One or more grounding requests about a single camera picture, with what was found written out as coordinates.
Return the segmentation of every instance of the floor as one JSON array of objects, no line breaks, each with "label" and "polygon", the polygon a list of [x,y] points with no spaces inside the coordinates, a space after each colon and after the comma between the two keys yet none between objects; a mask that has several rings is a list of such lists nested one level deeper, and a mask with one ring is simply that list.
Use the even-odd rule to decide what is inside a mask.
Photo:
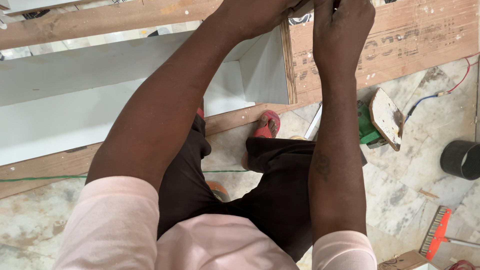
[{"label": "floor", "polygon": [[[377,86],[407,113],[421,97],[451,89],[466,69],[466,61],[458,60]],[[451,176],[439,166],[440,154],[450,141],[475,140],[477,82],[475,66],[451,95],[424,100],[405,125],[400,152],[388,145],[377,149],[361,146],[369,162],[363,167],[367,232],[378,262],[418,250],[439,205],[453,210],[447,236],[480,243],[480,211],[475,210],[480,208],[480,180]],[[359,90],[358,99],[368,102],[377,86]],[[278,137],[305,135],[319,107],[312,104],[281,114]],[[209,136],[212,154],[203,160],[203,170],[242,170],[244,141],[254,126],[251,123]],[[236,199],[254,188],[261,174],[218,172],[205,177],[221,183]],[[0,269],[51,269],[63,226],[83,185],[83,179],[63,180],[0,200]],[[456,259],[480,265],[480,249],[442,243],[433,262],[444,269]],[[298,262],[301,269],[311,269],[311,264],[309,252]]]}]

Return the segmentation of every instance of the red flip-flop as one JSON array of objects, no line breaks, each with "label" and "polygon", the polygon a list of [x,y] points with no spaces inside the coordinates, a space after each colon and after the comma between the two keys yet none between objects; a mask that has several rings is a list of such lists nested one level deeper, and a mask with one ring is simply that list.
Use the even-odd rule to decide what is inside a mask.
[{"label": "red flip-flop", "polygon": [[280,117],[278,116],[278,114],[276,112],[272,111],[272,110],[268,110],[268,111],[265,111],[264,113],[262,113],[262,115],[260,116],[260,119],[264,115],[266,115],[268,117],[267,124],[264,127],[261,127],[259,129],[255,130],[252,137],[264,136],[265,138],[271,138],[272,133],[270,132],[270,129],[268,128],[268,122],[271,119],[275,120],[275,125],[277,125],[276,132],[278,134],[278,131],[280,130]]}]

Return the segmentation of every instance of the green wire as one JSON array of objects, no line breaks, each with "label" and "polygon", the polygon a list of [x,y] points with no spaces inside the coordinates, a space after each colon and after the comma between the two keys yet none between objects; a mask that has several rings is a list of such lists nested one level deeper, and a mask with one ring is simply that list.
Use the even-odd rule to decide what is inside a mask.
[{"label": "green wire", "polygon": [[[244,171],[204,171],[204,172],[249,172],[249,170]],[[0,180],[0,183],[3,182],[17,182],[17,181],[29,181],[29,180],[45,180],[45,179],[55,179],[55,178],[87,178],[86,175],[60,175],[60,176],[43,176],[43,177],[25,177],[20,179],[5,179]]]}]

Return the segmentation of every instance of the t-shirt sleeve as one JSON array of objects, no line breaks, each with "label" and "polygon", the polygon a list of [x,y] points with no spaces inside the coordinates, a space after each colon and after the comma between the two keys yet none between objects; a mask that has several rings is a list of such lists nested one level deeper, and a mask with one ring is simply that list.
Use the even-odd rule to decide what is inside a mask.
[{"label": "t-shirt sleeve", "polygon": [[113,176],[87,184],[63,231],[53,269],[153,270],[158,193],[147,182]]},{"label": "t-shirt sleeve", "polygon": [[324,235],[313,245],[313,270],[376,270],[377,260],[367,236],[355,231]]}]

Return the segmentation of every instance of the person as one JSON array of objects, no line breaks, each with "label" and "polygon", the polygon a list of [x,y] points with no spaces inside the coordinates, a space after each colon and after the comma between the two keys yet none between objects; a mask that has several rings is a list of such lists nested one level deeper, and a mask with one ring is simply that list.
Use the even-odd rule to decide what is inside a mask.
[{"label": "person", "polygon": [[235,45],[271,31],[298,2],[224,0],[140,85],[95,154],[54,269],[297,269],[312,244],[313,269],[376,269],[355,79],[375,16],[369,0],[337,9],[314,0],[317,142],[274,138],[280,119],[266,112],[242,158],[263,173],[256,188],[222,202],[202,175],[207,86]]}]

